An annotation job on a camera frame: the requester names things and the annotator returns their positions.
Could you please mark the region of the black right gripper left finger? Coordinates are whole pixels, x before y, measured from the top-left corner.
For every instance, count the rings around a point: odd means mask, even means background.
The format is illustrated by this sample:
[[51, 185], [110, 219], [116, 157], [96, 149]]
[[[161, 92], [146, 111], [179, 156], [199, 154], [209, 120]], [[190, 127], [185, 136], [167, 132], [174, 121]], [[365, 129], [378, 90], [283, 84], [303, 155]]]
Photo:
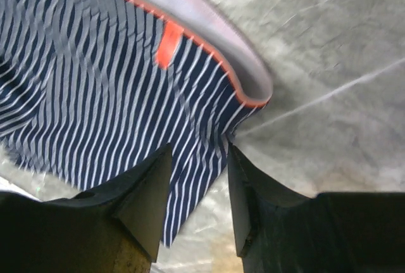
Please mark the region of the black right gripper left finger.
[[158, 256], [171, 177], [163, 146], [73, 198], [1, 193], [2, 272], [149, 272]]

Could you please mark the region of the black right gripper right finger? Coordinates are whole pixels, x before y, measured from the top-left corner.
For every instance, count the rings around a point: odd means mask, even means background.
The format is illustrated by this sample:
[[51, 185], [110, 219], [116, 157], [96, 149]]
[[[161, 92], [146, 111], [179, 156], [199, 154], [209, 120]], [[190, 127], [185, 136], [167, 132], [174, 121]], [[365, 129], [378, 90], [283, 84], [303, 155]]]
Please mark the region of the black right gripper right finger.
[[228, 152], [235, 247], [245, 272], [403, 272], [404, 194], [303, 196]]

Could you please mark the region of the navy striped underwear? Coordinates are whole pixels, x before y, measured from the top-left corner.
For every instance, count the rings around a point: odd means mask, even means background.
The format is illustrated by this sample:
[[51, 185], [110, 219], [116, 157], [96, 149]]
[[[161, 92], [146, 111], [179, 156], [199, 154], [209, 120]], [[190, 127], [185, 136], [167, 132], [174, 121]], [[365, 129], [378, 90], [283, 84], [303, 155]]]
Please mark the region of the navy striped underwear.
[[1, 0], [1, 143], [87, 190], [172, 149], [162, 242], [270, 100], [270, 71], [209, 0]]

